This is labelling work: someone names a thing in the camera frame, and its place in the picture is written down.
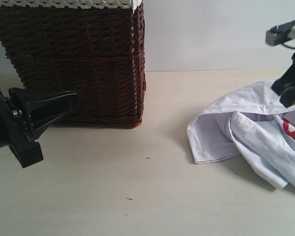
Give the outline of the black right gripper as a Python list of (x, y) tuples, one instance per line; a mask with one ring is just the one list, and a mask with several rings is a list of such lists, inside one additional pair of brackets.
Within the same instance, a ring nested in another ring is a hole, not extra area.
[(292, 61), (290, 68), (271, 86), (285, 108), (295, 105), (295, 52), (292, 55)]

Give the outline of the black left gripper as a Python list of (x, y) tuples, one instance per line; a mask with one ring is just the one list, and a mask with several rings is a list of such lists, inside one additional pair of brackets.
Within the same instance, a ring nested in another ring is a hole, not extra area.
[(12, 110), (0, 90), (0, 148), (8, 146), (23, 168), (43, 160), (37, 140), (49, 126), (78, 108), (78, 95), (73, 91), (40, 93), (10, 88), (9, 98), (31, 137), (15, 121)]

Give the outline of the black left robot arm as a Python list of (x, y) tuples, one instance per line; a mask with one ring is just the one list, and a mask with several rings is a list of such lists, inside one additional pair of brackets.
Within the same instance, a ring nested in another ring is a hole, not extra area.
[(8, 146), (23, 168), (43, 160), (37, 139), (56, 121), (78, 108), (73, 91), (0, 90), (0, 148)]

